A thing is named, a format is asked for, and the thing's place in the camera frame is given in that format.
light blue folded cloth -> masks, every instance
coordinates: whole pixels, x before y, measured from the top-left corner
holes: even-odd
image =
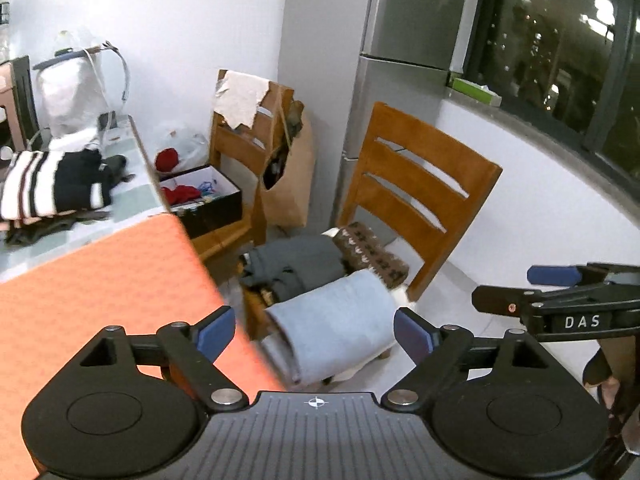
[[[297,386],[359,365],[394,341],[396,304],[369,269],[266,312],[280,333],[267,336],[262,345],[286,380]]]

checkered tablecloth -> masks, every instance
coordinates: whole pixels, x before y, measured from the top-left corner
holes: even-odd
[[[102,156],[107,158],[111,155],[126,156],[126,173],[135,177],[130,182],[121,182],[111,192],[113,204],[103,209],[111,213],[110,218],[91,223],[78,222],[71,230],[45,236],[30,247],[8,248],[0,240],[0,283],[166,211],[140,140],[128,117],[120,118],[118,128],[105,133]]]

ribbed gray surface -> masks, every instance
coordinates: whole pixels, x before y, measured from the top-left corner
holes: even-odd
[[[196,446],[145,480],[480,480],[450,458],[415,415],[370,394],[262,394],[212,418]]]

stack of clothes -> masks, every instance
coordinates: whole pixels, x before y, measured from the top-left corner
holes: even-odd
[[[394,341],[390,290],[408,266],[356,222],[297,236],[241,257],[242,285],[257,290],[273,323],[264,349],[291,385],[306,386],[377,355]]]
[[[124,178],[127,159],[102,160],[98,150],[16,152],[0,183],[0,230],[5,243],[25,246],[75,222],[108,217],[111,189]]]

chair backrest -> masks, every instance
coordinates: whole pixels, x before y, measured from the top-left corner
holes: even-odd
[[[223,79],[225,75],[226,70],[220,70],[218,81]],[[284,142],[282,118],[289,113],[292,99],[293,90],[291,88],[269,82],[269,91],[260,103],[260,107],[268,114],[259,109],[252,128],[241,124],[232,130],[225,118],[214,112],[211,121],[209,152],[211,165],[220,169],[222,155],[225,155],[240,162],[260,179],[271,154]],[[258,186],[255,191],[251,216],[253,240],[256,245],[265,243],[267,230],[259,190]]]
[[[380,140],[398,144],[435,166],[455,180],[466,196]],[[437,128],[376,103],[338,225],[353,221],[356,207],[361,206],[404,238],[424,262],[407,290],[409,299],[416,301],[478,214],[501,172],[502,168]],[[442,228],[373,176],[410,195],[412,202],[437,217]]]

